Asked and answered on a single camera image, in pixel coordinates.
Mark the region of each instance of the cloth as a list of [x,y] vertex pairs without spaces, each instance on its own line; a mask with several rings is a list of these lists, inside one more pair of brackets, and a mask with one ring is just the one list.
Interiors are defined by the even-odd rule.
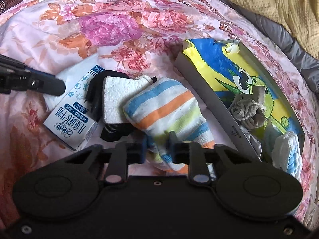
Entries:
[[265,100],[264,86],[252,86],[253,94],[236,94],[234,101],[229,107],[233,117],[248,130],[259,128],[264,125]]
[[98,64],[98,54],[91,55],[79,63],[64,69],[56,75],[56,78],[61,79],[65,83],[65,92],[60,96],[52,96],[43,94],[45,103],[50,111],[68,94],[68,92],[81,80],[81,78]]
[[313,57],[319,59],[319,0],[230,0],[284,28]]
[[266,152],[269,156],[272,155],[272,150],[274,149],[277,137],[281,135],[282,133],[272,124],[272,122],[268,121],[264,131],[263,147],[264,152]]
[[259,142],[257,138],[255,138],[252,134],[250,134],[247,128],[245,128],[242,125],[239,127],[243,131],[243,133],[246,135],[246,137],[248,138],[253,148],[255,149],[258,157],[260,157],[262,153],[261,142]]
[[92,105],[90,112],[96,122],[99,122],[103,116],[103,84],[104,79],[108,76],[130,79],[127,74],[123,72],[106,70],[90,81],[85,99]]
[[213,136],[202,116],[197,100],[180,82],[161,78],[134,96],[123,107],[127,119],[149,137],[149,147],[163,160],[164,170],[179,171],[184,164],[174,164],[167,154],[166,141],[175,131],[179,141],[198,142],[212,148]]
[[[295,217],[308,228],[318,220],[319,103],[298,70],[270,39],[218,0],[27,0],[0,15],[0,53],[50,74],[98,53],[98,65],[130,78],[145,74],[184,81],[173,67],[182,40],[238,37],[262,62],[285,94],[305,131],[302,153],[303,201]],[[18,218],[11,198],[15,181],[71,153],[42,125],[48,116],[36,92],[0,95],[0,227]],[[219,126],[205,110],[211,131]],[[103,141],[96,132],[87,146]],[[214,136],[230,142],[220,131]],[[129,174],[165,175],[145,163]]]
[[151,84],[153,84],[152,79],[146,75],[140,76],[135,80],[120,77],[106,77],[103,87],[104,123],[128,123],[123,113],[124,104]]
[[294,132],[287,131],[277,137],[272,150],[272,165],[289,173],[301,182],[302,157],[298,136]]

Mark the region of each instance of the screw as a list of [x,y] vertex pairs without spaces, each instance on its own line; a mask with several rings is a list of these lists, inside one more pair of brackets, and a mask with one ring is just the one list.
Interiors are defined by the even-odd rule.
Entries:
[[293,229],[291,227],[286,227],[284,229],[284,234],[285,235],[292,235],[292,233],[293,233]]
[[26,235],[32,233],[32,229],[31,229],[31,227],[29,227],[29,226],[23,226],[23,227],[21,227],[21,231],[22,231],[22,233],[24,233],[24,234],[26,234]]

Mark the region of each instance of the floral bedsheet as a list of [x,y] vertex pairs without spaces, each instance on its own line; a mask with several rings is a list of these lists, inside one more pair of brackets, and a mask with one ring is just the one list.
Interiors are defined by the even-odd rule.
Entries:
[[[272,41],[218,0],[27,0],[0,15],[0,53],[57,74],[94,53],[99,64],[127,73],[181,79],[173,67],[182,41],[239,38],[265,65],[305,131],[304,198],[296,217],[318,220],[318,101]],[[43,126],[42,95],[0,95],[0,227],[18,218],[12,186],[22,175],[71,153]],[[149,168],[151,174],[160,171]],[[131,168],[139,172],[139,167]]]

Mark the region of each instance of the cardboard box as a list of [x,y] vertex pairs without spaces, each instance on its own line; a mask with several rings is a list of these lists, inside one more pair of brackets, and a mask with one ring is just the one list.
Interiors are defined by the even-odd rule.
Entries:
[[[297,125],[297,129],[300,131],[297,135],[299,138],[300,152],[302,153],[305,134],[288,100],[281,92],[275,81],[272,79],[271,75],[264,68],[261,62],[254,56],[254,54],[239,40],[225,40],[220,41],[220,43],[238,44],[240,55],[250,66],[253,66],[256,71],[258,71],[259,77],[264,80],[265,85],[272,88],[272,91],[280,99],[280,103],[289,112],[291,119],[294,121],[294,125]],[[175,66],[188,81],[188,83],[194,88],[196,93],[201,97],[201,99],[207,105],[208,109],[217,118],[222,128],[225,130],[234,145],[237,147],[238,151],[244,157],[247,157],[250,160],[260,161],[259,156],[257,155],[256,151],[252,147],[245,134],[240,129],[237,121],[233,118],[232,114],[229,112],[225,104],[220,100],[219,96],[198,72],[194,63],[186,55],[184,55],[183,52],[180,52],[175,61]]]
[[72,150],[81,150],[98,127],[85,95],[90,80],[104,68],[95,65],[53,109],[44,125]]

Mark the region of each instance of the yellow and blue box lid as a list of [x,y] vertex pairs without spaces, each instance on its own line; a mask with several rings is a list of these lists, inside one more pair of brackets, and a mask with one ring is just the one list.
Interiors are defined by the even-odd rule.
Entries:
[[[252,60],[247,60],[249,57],[243,54],[245,51],[249,52],[250,58],[254,57],[238,40],[215,42],[211,38],[199,38],[185,40],[183,44],[183,54],[192,61],[227,108],[235,94],[252,94],[253,86],[265,86],[265,115],[268,121],[282,134],[294,131],[304,137],[302,127],[284,94],[268,72],[268,77],[267,73],[263,74],[267,70],[259,61],[256,63],[256,58],[253,64]],[[263,139],[264,127],[254,130],[253,134]]]

